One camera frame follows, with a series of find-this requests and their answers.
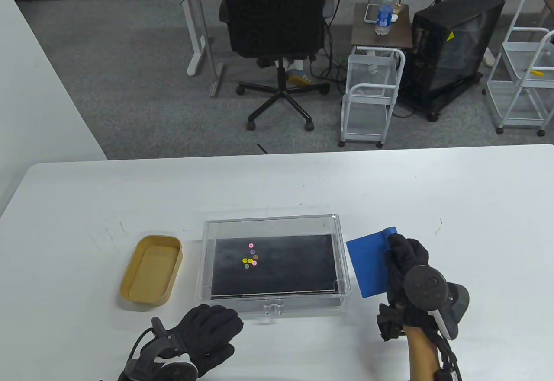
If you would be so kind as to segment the person's right hand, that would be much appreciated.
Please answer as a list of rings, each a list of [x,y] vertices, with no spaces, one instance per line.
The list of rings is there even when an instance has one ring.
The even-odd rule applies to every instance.
[[[415,239],[392,234],[387,239],[390,249],[385,252],[388,272],[387,304],[380,304],[377,324],[384,341],[407,334],[405,327],[436,328],[432,317],[414,306],[404,290],[408,272],[419,265],[428,265],[427,249]]]

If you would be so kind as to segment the person's left hand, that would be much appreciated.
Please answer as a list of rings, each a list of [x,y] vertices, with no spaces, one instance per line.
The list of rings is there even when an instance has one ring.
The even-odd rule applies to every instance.
[[[238,313],[222,305],[200,304],[168,330],[182,345],[201,378],[234,355],[230,343],[244,328]]]

